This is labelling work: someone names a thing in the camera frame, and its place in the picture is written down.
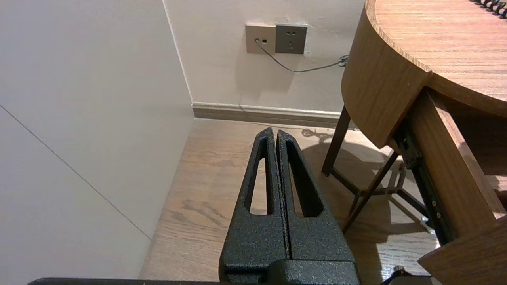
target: textured black metal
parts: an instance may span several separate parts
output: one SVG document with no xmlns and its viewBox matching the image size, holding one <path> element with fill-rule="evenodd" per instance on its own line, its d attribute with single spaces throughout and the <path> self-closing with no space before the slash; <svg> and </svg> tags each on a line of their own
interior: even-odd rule
<svg viewBox="0 0 507 285">
<path fill-rule="evenodd" d="M 406 122 L 402 123 L 393 138 L 400 149 L 407 169 L 410 169 L 414 175 L 422 200 L 426 205 L 427 217 L 435 230 L 440 245 L 454 240 L 455 233 L 446 218 L 444 208 L 424 163 L 423 154 L 410 126 Z"/>
<path fill-rule="evenodd" d="M 355 263 L 346 261 L 280 260 L 268 272 L 270 284 L 359 285 Z"/>
<path fill-rule="evenodd" d="M 266 161 L 268 214 L 252 215 L 249 210 L 257 168 L 262 158 Z M 250 160 L 220 255 L 221 281 L 265 282 L 268 266 L 273 261 L 288 258 L 279 185 L 273 130 L 268 128 L 260 132 L 253 142 Z"/>
<path fill-rule="evenodd" d="M 230 283 L 165 281 L 165 280 L 127 280 L 127 279 L 87 279 L 87 278 L 42 278 L 28 285 L 227 285 Z"/>
<path fill-rule="evenodd" d="M 279 158 L 281 189 L 286 201 L 292 259 L 355 263 L 347 241 L 333 212 L 324 202 L 296 139 L 280 130 L 276 149 Z M 292 178 L 304 217 L 296 215 L 290 170 L 293 173 Z"/>
<path fill-rule="evenodd" d="M 271 205 L 260 216 L 250 214 L 249 205 L 262 158 Z M 292 179 L 303 217 L 296 214 Z M 220 256 L 219 278 L 233 283 L 358 284 L 345 237 L 298 143 L 283 131 L 278 132 L 276 152 L 270 128 L 256 137 Z"/>
</svg>

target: wood grain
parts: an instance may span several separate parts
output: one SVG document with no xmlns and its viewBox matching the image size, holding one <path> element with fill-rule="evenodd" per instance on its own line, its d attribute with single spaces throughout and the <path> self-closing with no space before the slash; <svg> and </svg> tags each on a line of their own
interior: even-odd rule
<svg viewBox="0 0 507 285">
<path fill-rule="evenodd" d="M 423 86 L 507 118 L 507 38 L 490 32 L 506 25 L 464 0 L 366 1 L 342 79 L 352 120 L 382 147 Z"/>
<path fill-rule="evenodd" d="M 435 94 L 423 92 L 409 122 L 457 236 L 491 225 L 505 214 L 457 125 Z"/>
<path fill-rule="evenodd" d="M 507 117 L 507 21 L 466 0 L 376 0 L 376 20 L 395 46 L 429 67 L 428 86 Z M 487 27 L 488 32 L 480 27 Z"/>
<path fill-rule="evenodd" d="M 431 74 L 402 50 L 393 49 L 375 24 L 373 8 L 367 3 L 359 20 L 342 78 L 342 96 L 354 123 L 381 148 Z"/>
<path fill-rule="evenodd" d="M 507 217 L 423 256 L 419 262 L 442 284 L 505 284 Z"/>
<path fill-rule="evenodd" d="M 275 132 L 282 128 L 298 140 L 338 222 L 347 217 L 352 194 L 334 178 L 320 173 L 333 129 L 196 119 L 141 278 L 218 281 L 218 260 L 252 142 L 268 126 Z M 390 151 L 375 148 L 358 131 L 349 131 L 335 167 L 365 189 Z M 396 171 L 389 172 L 383 187 L 391 183 L 393 173 Z M 252 206 L 254 212 L 262 213 L 266 200 L 264 172 L 258 175 Z M 410 173 L 405 189 L 418 196 Z M 417 259 L 438 247 L 436 237 L 414 221 L 420 219 L 419 214 L 404 201 L 397 201 L 397 197 L 372 198 L 347 233 L 363 284 L 380 284 L 395 265 L 427 274 Z"/>
</svg>

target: wooden panel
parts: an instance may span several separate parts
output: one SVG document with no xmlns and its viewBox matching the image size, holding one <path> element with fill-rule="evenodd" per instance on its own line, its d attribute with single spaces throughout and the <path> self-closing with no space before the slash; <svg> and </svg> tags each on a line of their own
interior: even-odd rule
<svg viewBox="0 0 507 285">
<path fill-rule="evenodd" d="M 419 263 L 443 285 L 505 284 L 507 217 L 423 256 Z"/>
<path fill-rule="evenodd" d="M 458 236 L 491 225 L 505 210 L 443 104 L 423 91 L 409 122 Z"/>
<path fill-rule="evenodd" d="M 367 3 L 342 78 L 343 101 L 352 120 L 377 147 L 388 143 L 430 76 L 427 67 L 396 51 L 383 36 L 374 6 Z"/>
<path fill-rule="evenodd" d="M 374 6 L 385 39 L 433 72 L 431 88 L 507 117 L 507 38 L 495 32 L 505 30 L 505 20 L 464 0 L 370 0 L 367 5 Z"/>
<path fill-rule="evenodd" d="M 493 189 L 507 190 L 507 119 L 440 96 Z"/>
</svg>

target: beige wall plate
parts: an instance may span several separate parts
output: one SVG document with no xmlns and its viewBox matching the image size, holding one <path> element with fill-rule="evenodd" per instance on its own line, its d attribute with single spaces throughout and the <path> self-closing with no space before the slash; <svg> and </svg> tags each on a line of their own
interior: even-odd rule
<svg viewBox="0 0 507 285">
<path fill-rule="evenodd" d="M 275 54 L 276 26 L 247 24 L 245 25 L 245 34 L 247 53 L 264 53 L 255 42 L 256 39 L 259 39 L 267 52 Z"/>
</svg>

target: gray cable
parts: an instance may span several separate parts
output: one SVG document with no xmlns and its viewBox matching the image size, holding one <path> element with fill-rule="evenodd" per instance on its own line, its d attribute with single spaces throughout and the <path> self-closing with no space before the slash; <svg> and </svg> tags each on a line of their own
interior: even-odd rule
<svg viewBox="0 0 507 285">
<path fill-rule="evenodd" d="M 271 57 L 271 59 L 273 59 L 276 63 L 278 63 L 281 67 L 287 69 L 288 71 L 290 72 L 294 72 L 294 73 L 303 73 L 303 72 L 310 72 L 310 71 L 314 71 L 314 70 L 319 70 L 319 69 L 324 69 L 324 68 L 328 68 L 328 67 L 331 67 L 331 66 L 335 66 L 335 65 L 338 65 L 338 66 L 341 66 L 341 67 L 344 67 L 345 65 L 347 65 L 347 60 L 348 60 L 348 55 L 343 55 L 340 57 L 340 59 L 338 59 L 337 62 L 335 63 L 331 63 L 331 64 L 328 64 L 328 65 L 324 65 L 324 66 L 319 66 L 319 67 L 314 67 L 314 68 L 310 68 L 310 69 L 304 69 L 304 70 L 292 70 L 290 68 L 288 68 L 287 66 L 283 65 L 280 61 L 278 61 L 274 56 L 272 56 L 269 52 L 267 52 L 263 47 L 262 47 L 262 44 L 261 42 L 259 41 L 259 39 L 256 39 L 255 42 L 257 43 L 257 45 L 261 48 L 261 50 L 266 53 L 267 55 L 269 55 L 269 57 Z"/>
</svg>

